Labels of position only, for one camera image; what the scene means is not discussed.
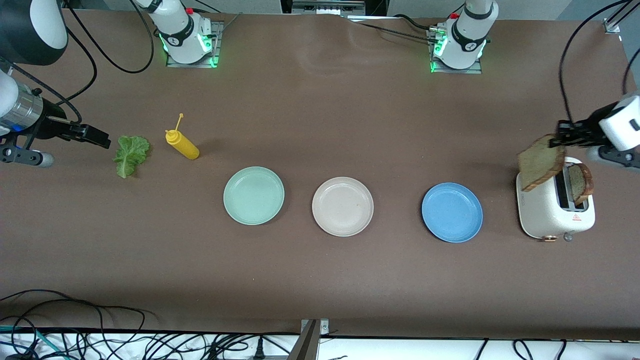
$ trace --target bread slice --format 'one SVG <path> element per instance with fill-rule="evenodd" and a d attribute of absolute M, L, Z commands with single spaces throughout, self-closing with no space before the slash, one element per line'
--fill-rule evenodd
<path fill-rule="evenodd" d="M 571 165 L 569 167 L 569 182 L 571 182 L 573 202 L 576 205 L 582 204 L 589 198 L 589 195 L 593 194 L 593 178 L 587 165 Z"/>
<path fill-rule="evenodd" d="M 518 154 L 522 191 L 529 192 L 562 171 L 566 150 L 564 146 L 549 147 L 553 138 L 551 134 L 542 136 Z"/>

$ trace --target yellow squeeze bottle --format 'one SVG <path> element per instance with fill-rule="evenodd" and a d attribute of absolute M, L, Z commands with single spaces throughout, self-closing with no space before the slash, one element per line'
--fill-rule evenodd
<path fill-rule="evenodd" d="M 192 142 L 189 141 L 180 131 L 178 131 L 178 126 L 180 125 L 180 120 L 184 114 L 180 114 L 178 118 L 178 124 L 175 126 L 175 130 L 164 130 L 165 135 L 164 138 L 169 145 L 173 146 L 176 150 L 178 150 L 182 155 L 185 155 L 187 159 L 194 160 L 200 155 L 200 150 L 193 145 Z"/>

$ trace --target plate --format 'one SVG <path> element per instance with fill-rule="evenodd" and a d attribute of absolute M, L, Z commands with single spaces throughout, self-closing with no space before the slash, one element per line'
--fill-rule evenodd
<path fill-rule="evenodd" d="M 442 183 L 424 196 L 422 219 L 441 240 L 462 243 L 480 231 L 482 206 L 471 190 L 456 183 Z"/>
<path fill-rule="evenodd" d="M 311 208 L 322 230 L 334 236 L 352 236 L 369 225 L 373 197 L 360 181 L 334 177 L 316 190 Z"/>
<path fill-rule="evenodd" d="M 229 216 L 240 224 L 264 224 L 282 208 L 284 186 L 268 168 L 244 168 L 229 179 L 224 203 Z"/>

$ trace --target white toaster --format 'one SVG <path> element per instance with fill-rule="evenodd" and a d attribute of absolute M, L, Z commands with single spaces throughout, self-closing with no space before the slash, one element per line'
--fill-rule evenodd
<path fill-rule="evenodd" d="M 571 241 L 573 234 L 591 229 L 595 223 L 593 195 L 579 206 L 573 203 L 567 168 L 582 162 L 570 157 L 564 162 L 563 171 L 529 192 L 522 191 L 520 174 L 516 177 L 520 224 L 532 238 L 555 241 L 563 237 Z"/>

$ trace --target brown table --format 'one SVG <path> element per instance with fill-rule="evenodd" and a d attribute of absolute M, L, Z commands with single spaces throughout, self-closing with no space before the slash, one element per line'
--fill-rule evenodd
<path fill-rule="evenodd" d="M 82 16 L 119 64 L 144 64 L 135 13 Z M 147 137 L 152 154 L 126 180 L 111 161 L 117 145 L 37 141 L 55 166 L 2 166 L 1 293 L 50 288 L 142 307 L 158 315 L 148 329 L 296 331 L 301 318 L 325 317 L 350 335 L 637 339 L 637 174 L 588 162 L 597 220 L 573 243 L 535 242 L 518 223 L 516 154 L 565 116 L 557 64 L 576 25 L 496 22 L 480 76 L 432 74 L 419 41 L 332 15 L 241 15 L 218 69 L 167 69 L 157 53 L 127 75 L 97 57 L 98 80 L 74 103 L 114 141 Z M 577 119 L 619 99 L 626 63 L 618 36 L 585 27 L 566 63 Z M 74 44 L 29 69 L 63 94 L 91 74 Z M 164 142 L 180 112 L 196 161 Z M 229 177 L 252 165 L 286 189 L 266 225 L 240 225 L 222 204 Z M 316 188 L 335 176 L 361 180 L 374 198 L 371 224 L 350 238 L 326 234 L 311 213 Z M 419 215 L 444 181 L 483 205 L 483 228 L 467 243 L 436 239 Z M 98 325 L 74 306 L 41 313 L 42 324 Z M 107 326 L 138 321 L 115 316 Z"/>

